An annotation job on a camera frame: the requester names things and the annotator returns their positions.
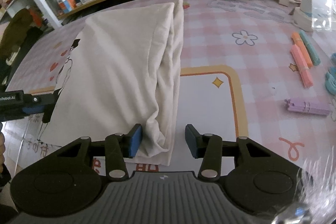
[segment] red chinese character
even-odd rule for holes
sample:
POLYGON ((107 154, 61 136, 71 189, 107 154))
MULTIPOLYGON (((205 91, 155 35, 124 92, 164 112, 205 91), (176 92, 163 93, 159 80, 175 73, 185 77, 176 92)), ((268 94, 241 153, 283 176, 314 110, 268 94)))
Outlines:
POLYGON ((37 153, 37 150, 39 150, 39 143, 34 143, 33 144, 33 151, 37 153))
POLYGON ((136 171, 146 171, 147 164, 136 164, 136 171))
POLYGON ((92 169, 95 170, 99 174, 100 173, 99 170, 95 169, 95 167, 98 167, 98 168, 101 167, 100 160, 98 160, 97 158, 93 158, 92 169))
POLYGON ((158 172, 159 166, 155 164, 136 164, 136 171, 158 172))
POLYGON ((32 139, 30 138, 30 139, 27 141, 27 150, 30 149, 30 144, 31 144, 31 142, 32 142, 32 139))
POLYGON ((36 114, 33 122, 39 122, 39 118, 40 118, 40 114, 36 114))
POLYGON ((148 172, 158 172, 159 171, 159 166, 156 165, 156 164, 148 164, 148 169, 147 169, 148 172))
POLYGON ((47 145, 41 146, 41 157, 44 158, 47 155, 48 149, 49 149, 49 147, 47 145))

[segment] blue gripper pad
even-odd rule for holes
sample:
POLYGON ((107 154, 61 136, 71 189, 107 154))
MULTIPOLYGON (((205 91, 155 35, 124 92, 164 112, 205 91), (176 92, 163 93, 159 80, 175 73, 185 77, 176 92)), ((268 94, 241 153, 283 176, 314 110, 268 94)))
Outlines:
POLYGON ((45 106, 36 106, 36 107, 23 107, 22 111, 25 114, 37 114, 37 113, 43 113, 45 106))
POLYGON ((197 130, 191 125, 188 124, 185 127, 185 141, 189 147, 190 153, 193 158, 198 159, 199 155, 197 154, 197 137, 201 135, 197 132, 197 130))
POLYGON ((134 130, 133 136, 131 136, 131 141, 129 144, 129 148, 128 148, 128 153, 130 157, 135 157, 139 146, 141 144, 142 141, 142 126, 137 126, 135 125, 132 130, 130 131, 130 135, 132 135, 132 131, 134 130))

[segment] orange line print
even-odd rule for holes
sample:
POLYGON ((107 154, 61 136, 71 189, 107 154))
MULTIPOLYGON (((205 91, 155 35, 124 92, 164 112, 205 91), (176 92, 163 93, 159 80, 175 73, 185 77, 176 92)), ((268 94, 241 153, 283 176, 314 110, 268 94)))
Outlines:
POLYGON ((290 142, 289 140, 286 140, 286 139, 284 139, 284 138, 279 138, 279 141, 283 141, 283 142, 289 144, 288 157, 289 157, 289 159, 292 160, 292 161, 297 161, 297 160, 299 159, 299 156, 300 156, 300 155, 299 155, 299 150, 297 150, 296 146, 299 145, 299 146, 304 147, 305 145, 304 145, 303 143, 298 143, 298 142, 296 142, 296 143, 292 143, 292 142, 290 142), (293 158, 292 155, 291 155, 291 151, 292 151, 292 149, 294 149, 294 151, 295 151, 295 153, 296 153, 296 157, 295 157, 295 158, 293 158))

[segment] folded white towel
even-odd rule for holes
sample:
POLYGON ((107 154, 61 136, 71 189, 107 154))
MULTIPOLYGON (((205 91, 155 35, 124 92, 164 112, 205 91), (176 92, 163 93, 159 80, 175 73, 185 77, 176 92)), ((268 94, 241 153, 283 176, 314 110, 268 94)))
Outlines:
POLYGON ((42 142, 104 140, 144 127, 137 156, 169 165, 174 144, 183 46, 182 0, 89 17, 59 75, 63 87, 42 142))

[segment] purple pencil bundle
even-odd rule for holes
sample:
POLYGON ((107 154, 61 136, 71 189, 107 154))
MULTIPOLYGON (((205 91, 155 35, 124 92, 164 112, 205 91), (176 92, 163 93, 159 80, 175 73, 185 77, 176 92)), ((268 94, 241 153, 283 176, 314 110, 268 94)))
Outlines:
POLYGON ((309 113, 328 116, 330 113, 330 107, 325 103, 314 103, 310 101, 305 101, 303 99, 286 99, 285 102, 287 110, 299 113, 309 113))

